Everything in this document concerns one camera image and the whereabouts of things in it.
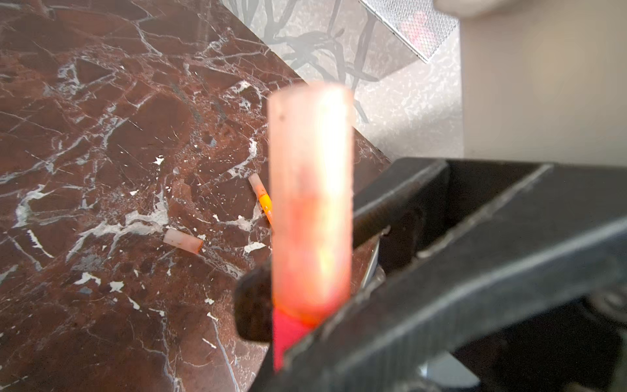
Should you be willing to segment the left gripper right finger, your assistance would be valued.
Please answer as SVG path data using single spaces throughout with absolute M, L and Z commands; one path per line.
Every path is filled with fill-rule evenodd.
M 395 244 L 369 287 L 257 391 L 440 391 L 457 354 L 481 390 L 626 388 L 626 171 L 401 158 L 355 201 L 354 244 Z

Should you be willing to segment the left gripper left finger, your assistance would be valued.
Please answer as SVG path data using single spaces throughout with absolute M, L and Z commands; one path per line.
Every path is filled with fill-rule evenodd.
M 238 281 L 233 292 L 233 316 L 241 338 L 271 343 L 273 302 L 270 261 L 246 273 Z

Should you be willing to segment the pink highlighter pen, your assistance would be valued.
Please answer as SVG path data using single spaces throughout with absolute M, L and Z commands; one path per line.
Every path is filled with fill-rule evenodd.
M 286 352 L 315 330 L 316 325 L 287 315 L 279 309 L 273 309 L 272 323 L 273 369 L 278 372 L 282 368 Z

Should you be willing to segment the orange highlighter pen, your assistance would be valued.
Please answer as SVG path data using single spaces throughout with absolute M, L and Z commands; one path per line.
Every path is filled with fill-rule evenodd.
M 270 224 L 273 223 L 273 204 L 269 194 L 257 173 L 253 173 L 248 177 L 248 181 L 253 189 L 253 192 L 256 195 L 258 203 L 261 206 L 262 211 L 264 212 L 268 222 Z

